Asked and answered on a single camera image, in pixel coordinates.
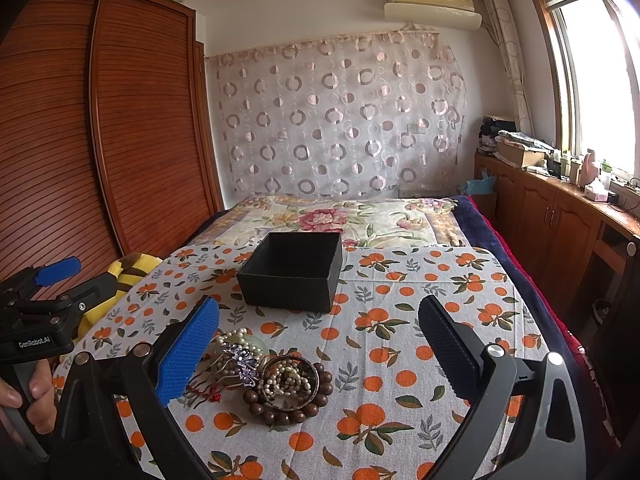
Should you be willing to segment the pink ceramic vase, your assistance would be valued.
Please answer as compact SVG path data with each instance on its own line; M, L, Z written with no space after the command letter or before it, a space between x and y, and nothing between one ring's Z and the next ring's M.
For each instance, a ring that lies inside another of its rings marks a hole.
M580 166L578 176L578 186L585 188L590 185L599 175L599 169L596 166L596 154L591 148L588 148L584 159L582 160L582 166Z

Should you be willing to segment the white wall air conditioner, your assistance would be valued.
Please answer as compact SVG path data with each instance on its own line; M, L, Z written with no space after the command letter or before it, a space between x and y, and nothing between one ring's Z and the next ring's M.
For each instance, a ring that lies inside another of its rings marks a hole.
M387 0L384 18L389 22L477 30L482 16L473 0Z

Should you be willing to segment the black square jewelry box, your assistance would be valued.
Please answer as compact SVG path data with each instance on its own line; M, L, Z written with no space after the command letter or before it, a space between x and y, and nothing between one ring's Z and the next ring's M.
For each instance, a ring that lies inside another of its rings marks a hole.
M339 232L271 232L236 278L249 306L326 314L342 263Z

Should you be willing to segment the purple crystal hair comb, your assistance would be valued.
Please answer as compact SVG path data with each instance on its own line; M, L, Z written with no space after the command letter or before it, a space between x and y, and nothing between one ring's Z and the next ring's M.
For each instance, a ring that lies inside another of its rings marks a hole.
M268 353L259 361L231 359L213 344L213 352L206 354L198 364L194 375L186 384L184 396L191 405L202 402L218 402L224 390L252 388L257 385L260 368L270 356Z

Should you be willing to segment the brown louvered wardrobe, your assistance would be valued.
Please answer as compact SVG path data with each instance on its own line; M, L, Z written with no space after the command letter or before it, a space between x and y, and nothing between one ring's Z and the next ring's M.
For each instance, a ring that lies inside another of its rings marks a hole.
M166 256L222 207L195 13L29 0L1 44L1 273Z

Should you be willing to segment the dark blue blanket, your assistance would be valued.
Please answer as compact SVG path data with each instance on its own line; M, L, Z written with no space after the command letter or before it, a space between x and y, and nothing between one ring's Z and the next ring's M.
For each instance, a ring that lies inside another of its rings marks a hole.
M508 337L516 349L515 354L534 356L551 350L562 354L567 364L585 365L580 343L553 313L547 299L518 263L504 239L478 211L472 198L459 195L454 196L454 201L456 206L452 214L469 245L474 249L488 250L506 274L503 286L516 304L511 307L503 301L499 304L506 310L518 312L515 335Z

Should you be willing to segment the orange print white cloth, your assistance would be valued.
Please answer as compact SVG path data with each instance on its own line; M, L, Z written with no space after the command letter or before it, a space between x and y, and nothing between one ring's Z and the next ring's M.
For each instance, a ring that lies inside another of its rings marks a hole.
M223 332L246 330L270 353L303 356L332 374L318 416L269 427L240 390L216 383L214 356L204 354L188 393L169 408L215 479L423 477L469 408L420 330L425 296L512 356L540 360L548 352L529 301L485 249L349 248L325 314L249 306L236 274L251 252L216 243L177 250L76 344L98 359L122 356L209 296Z

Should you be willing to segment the wooden side cabinet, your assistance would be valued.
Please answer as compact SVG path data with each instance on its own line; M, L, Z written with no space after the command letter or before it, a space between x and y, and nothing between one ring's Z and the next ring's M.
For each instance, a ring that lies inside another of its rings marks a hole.
M475 155L474 176L496 179L496 201L483 212L572 330L625 271L639 243L639 208L595 203L575 185Z

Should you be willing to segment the circle pattern sheer curtain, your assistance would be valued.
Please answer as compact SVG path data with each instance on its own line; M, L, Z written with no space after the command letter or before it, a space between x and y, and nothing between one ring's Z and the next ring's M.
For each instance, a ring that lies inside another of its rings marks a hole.
M442 195L454 186L466 88L439 32L228 52L213 74L235 198Z

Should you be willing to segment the patterned side curtain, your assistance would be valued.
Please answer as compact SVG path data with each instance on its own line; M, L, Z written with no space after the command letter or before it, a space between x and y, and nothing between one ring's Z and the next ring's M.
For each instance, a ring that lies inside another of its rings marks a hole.
M515 123L519 132L532 134L534 125L526 96L524 58L510 3L508 0L483 1L508 78Z

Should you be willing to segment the cardboard box on cabinet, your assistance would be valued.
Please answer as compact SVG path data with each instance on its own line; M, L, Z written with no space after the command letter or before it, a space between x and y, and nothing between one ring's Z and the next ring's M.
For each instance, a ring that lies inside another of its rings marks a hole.
M546 159L546 153L534 151L523 144L499 140L497 142L496 157L511 167L525 168L540 166Z

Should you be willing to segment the window with wooden frame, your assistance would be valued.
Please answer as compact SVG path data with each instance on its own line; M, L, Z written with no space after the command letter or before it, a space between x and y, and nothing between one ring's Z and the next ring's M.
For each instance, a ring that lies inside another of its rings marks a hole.
M556 144L639 174L638 23L612 0L533 0L550 55Z

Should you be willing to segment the yellow striped plush toy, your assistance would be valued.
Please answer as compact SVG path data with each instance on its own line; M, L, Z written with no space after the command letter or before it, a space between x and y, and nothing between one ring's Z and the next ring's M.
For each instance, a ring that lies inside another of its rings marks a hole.
M161 258L144 254L143 252L132 252L112 262L108 266L107 272L113 274L116 278L116 292L111 298L92 308L82 317L77 330L77 338L86 336L89 330L91 330L104 315L107 315L108 311L111 310L127 292L130 292L130 289L132 289L134 285L137 285L142 278L147 276L161 262Z

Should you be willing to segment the teal tissue box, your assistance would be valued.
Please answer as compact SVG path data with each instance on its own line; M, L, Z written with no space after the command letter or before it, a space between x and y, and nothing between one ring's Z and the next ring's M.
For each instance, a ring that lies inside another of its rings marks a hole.
M460 186L459 191L466 196L490 195L494 192L495 182L496 177L488 174L487 169L484 168L478 179L467 180Z

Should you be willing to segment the floral bed quilt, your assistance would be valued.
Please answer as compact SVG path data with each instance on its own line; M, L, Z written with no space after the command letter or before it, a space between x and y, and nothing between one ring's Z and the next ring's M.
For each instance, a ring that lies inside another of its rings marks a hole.
M469 244L451 198L338 200L265 195L242 200L193 245L255 246L271 232L338 233L345 247L403 248Z

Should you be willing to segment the green jade bangle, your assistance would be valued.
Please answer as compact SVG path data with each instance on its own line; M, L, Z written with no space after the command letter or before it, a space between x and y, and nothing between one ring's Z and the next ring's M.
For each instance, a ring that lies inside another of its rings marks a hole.
M225 333L216 338L216 343L225 354L235 360L259 361L269 353L266 344L249 333Z

